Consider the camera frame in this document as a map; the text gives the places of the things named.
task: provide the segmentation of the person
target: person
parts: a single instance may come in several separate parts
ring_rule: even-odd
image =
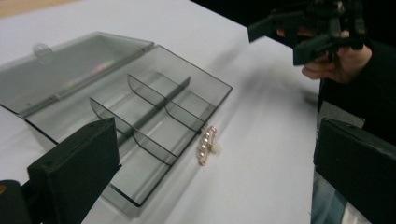
[[[284,36],[282,30],[277,34]],[[299,30],[299,35],[315,34]],[[331,62],[324,55],[305,64],[302,73],[320,79],[318,111],[324,102],[335,105],[361,118],[363,130],[396,146],[396,48],[367,39],[362,49],[340,48]],[[315,173],[311,223],[342,223],[346,206],[347,200]],[[369,223],[356,214],[356,223]]]

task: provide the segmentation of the table surface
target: table surface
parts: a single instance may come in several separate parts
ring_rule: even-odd
[[[139,217],[98,199],[84,223],[309,223],[318,82],[292,51],[187,0],[82,0],[0,20],[0,64],[101,31],[153,41],[233,86],[208,122],[222,151],[177,161]],[[27,124],[0,108],[0,179],[28,180],[45,151]]]

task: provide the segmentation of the plastic storage box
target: plastic storage box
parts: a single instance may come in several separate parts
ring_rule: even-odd
[[[106,195],[137,207],[231,90],[159,45],[105,33],[36,46],[0,68],[0,104],[54,144],[115,118],[122,167]]]

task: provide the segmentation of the black sleeve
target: black sleeve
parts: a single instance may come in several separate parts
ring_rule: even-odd
[[[322,80],[319,105],[328,101],[365,119],[363,129],[396,145],[396,48],[369,42],[373,55],[348,85]]]

